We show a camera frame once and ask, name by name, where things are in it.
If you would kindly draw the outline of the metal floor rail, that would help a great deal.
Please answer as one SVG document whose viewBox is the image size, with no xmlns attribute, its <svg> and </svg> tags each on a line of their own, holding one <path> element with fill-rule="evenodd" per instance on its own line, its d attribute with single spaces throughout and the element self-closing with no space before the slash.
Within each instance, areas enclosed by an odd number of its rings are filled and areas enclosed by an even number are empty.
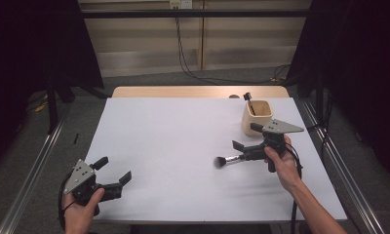
<svg viewBox="0 0 390 234">
<path fill-rule="evenodd" d="M 307 130 L 310 135 L 317 137 L 316 148 L 323 166 L 326 168 L 329 164 L 331 172 L 340 179 L 333 188 L 349 222 L 358 234 L 385 234 L 377 215 L 345 164 L 328 130 L 317 119 L 315 107 L 307 99 L 298 99 L 297 104 L 304 122 L 309 124 Z"/>
<path fill-rule="evenodd" d="M 58 119 L 52 128 L 42 136 L 41 148 L 36 151 L 35 160 L 29 165 L 29 172 L 23 178 L 21 185 L 18 186 L 18 194 L 10 204 L 10 208 L 0 223 L 0 234 L 14 234 L 20 218 L 33 194 L 37 185 L 39 176 L 44 169 L 53 148 L 59 139 L 62 126 L 70 111 L 70 106 L 64 106 L 58 112 Z"/>
</svg>

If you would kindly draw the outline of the person's left hand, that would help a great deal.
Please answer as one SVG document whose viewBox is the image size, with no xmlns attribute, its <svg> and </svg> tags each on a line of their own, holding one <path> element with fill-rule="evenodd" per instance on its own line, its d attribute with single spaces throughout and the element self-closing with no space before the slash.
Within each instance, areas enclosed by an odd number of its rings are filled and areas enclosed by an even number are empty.
<svg viewBox="0 0 390 234">
<path fill-rule="evenodd" d="M 103 195 L 104 189 L 98 189 L 86 206 L 76 204 L 71 193 L 63 196 L 61 207 L 64 210 L 65 234 L 89 234 L 95 208 Z"/>
</svg>

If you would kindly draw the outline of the black curtain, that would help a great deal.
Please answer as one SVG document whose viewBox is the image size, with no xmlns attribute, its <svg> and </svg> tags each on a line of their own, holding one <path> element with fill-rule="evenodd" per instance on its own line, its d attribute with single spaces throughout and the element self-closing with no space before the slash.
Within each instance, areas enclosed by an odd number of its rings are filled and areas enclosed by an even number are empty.
<svg viewBox="0 0 390 234">
<path fill-rule="evenodd" d="M 288 72 L 331 91 L 390 174 L 390 0 L 312 0 Z"/>
<path fill-rule="evenodd" d="M 0 0 L 0 158 L 25 117 L 28 99 L 55 89 L 103 86 L 78 0 Z"/>
</svg>

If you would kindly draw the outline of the black horizontal bar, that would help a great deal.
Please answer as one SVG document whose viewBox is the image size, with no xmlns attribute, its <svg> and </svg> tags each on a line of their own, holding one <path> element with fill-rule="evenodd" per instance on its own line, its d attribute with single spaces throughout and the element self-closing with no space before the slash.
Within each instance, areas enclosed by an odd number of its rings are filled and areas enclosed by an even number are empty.
<svg viewBox="0 0 390 234">
<path fill-rule="evenodd" d="M 128 18 L 303 18 L 309 10 L 82 10 L 85 19 Z"/>
</svg>

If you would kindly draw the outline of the person's right hand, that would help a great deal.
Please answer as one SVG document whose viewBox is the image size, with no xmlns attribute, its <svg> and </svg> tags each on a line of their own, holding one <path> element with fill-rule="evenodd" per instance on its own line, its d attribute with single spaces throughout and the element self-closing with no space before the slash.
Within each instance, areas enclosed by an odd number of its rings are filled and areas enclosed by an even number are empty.
<svg viewBox="0 0 390 234">
<path fill-rule="evenodd" d="M 295 192 L 301 184 L 301 178 L 298 175 L 296 162 L 291 148 L 291 139 L 284 136 L 286 150 L 279 155 L 273 148 L 266 146 L 264 152 L 274 162 L 277 176 L 282 186 L 291 194 Z"/>
</svg>

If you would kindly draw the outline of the beige ceramic brush holder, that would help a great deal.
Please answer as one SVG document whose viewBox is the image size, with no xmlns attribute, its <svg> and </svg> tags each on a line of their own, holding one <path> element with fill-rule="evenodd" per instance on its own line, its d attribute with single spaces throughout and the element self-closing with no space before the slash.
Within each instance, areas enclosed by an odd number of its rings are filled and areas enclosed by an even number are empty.
<svg viewBox="0 0 390 234">
<path fill-rule="evenodd" d="M 252 115 L 248 103 L 246 103 L 243 117 L 242 117 L 242 130 L 249 137 L 258 136 L 258 132 L 253 131 L 250 128 L 250 123 L 258 123 L 265 125 L 273 117 L 273 111 L 268 101 L 266 100 L 251 100 L 255 115 Z"/>
</svg>

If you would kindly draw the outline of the small black makeup brush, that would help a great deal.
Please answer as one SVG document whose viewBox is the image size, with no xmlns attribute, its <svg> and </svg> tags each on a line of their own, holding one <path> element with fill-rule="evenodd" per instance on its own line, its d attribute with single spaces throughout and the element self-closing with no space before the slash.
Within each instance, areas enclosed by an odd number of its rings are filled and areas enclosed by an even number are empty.
<svg viewBox="0 0 390 234">
<path fill-rule="evenodd" d="M 244 97 L 244 100 L 248 103 L 248 106 L 249 106 L 249 109 L 250 109 L 252 115 L 255 115 L 254 107 L 253 107 L 253 104 L 251 102 L 251 99 L 252 99 L 251 93 L 246 92 L 245 94 L 243 94 L 243 97 Z"/>
</svg>

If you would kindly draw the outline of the white wall socket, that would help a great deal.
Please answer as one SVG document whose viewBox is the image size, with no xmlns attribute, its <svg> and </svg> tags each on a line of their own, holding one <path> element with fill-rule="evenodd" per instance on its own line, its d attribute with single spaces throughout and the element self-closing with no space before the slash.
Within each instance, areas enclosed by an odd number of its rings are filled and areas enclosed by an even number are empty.
<svg viewBox="0 0 390 234">
<path fill-rule="evenodd" d="M 170 8 L 175 10 L 190 10 L 193 8 L 192 0 L 170 0 Z"/>
</svg>

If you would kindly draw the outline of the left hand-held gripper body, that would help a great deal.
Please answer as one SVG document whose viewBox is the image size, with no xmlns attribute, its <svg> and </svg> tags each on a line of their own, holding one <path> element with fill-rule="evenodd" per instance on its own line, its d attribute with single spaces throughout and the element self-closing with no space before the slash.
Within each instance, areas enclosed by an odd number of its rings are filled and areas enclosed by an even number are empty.
<svg viewBox="0 0 390 234">
<path fill-rule="evenodd" d="M 74 197 L 74 201 L 69 206 L 72 204 L 88 205 L 97 190 L 94 166 L 90 166 L 82 159 L 79 159 L 63 188 L 64 195 L 71 193 Z"/>
</svg>

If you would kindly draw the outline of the white table mat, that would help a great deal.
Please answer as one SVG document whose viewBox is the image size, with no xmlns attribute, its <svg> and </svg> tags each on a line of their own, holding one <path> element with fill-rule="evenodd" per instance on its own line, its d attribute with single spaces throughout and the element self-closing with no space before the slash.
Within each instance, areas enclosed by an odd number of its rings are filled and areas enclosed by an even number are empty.
<svg viewBox="0 0 390 234">
<path fill-rule="evenodd" d="M 233 98 L 137 98 L 107 101 L 86 160 L 107 157 L 97 182 L 132 180 L 121 198 L 100 204 L 98 220 L 126 223 L 254 223 L 302 219 L 293 198 L 262 161 L 218 169 L 236 155 L 233 141 L 261 143 L 242 130 Z"/>
</svg>

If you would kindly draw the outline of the large black makeup brush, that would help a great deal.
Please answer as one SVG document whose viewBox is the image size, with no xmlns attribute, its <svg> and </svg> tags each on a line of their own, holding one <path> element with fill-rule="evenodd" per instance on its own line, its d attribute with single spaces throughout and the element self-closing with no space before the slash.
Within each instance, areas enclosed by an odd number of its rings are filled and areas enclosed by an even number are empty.
<svg viewBox="0 0 390 234">
<path fill-rule="evenodd" d="M 245 161 L 245 157 L 243 155 L 229 156 L 229 157 L 216 157 L 214 159 L 214 166 L 217 169 L 221 169 L 226 165 L 232 165 L 242 161 Z"/>
</svg>

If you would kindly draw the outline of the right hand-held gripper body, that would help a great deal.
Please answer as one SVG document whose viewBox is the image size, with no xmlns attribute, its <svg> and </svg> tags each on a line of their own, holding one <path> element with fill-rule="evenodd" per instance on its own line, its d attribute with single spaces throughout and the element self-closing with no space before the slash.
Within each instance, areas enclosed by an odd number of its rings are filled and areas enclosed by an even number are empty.
<svg viewBox="0 0 390 234">
<path fill-rule="evenodd" d="M 271 147 L 279 156 L 290 152 L 298 165 L 298 171 L 301 172 L 302 167 L 295 149 L 285 141 L 285 134 L 299 132 L 303 132 L 301 127 L 277 119 L 270 120 L 262 127 L 263 146 Z"/>
</svg>

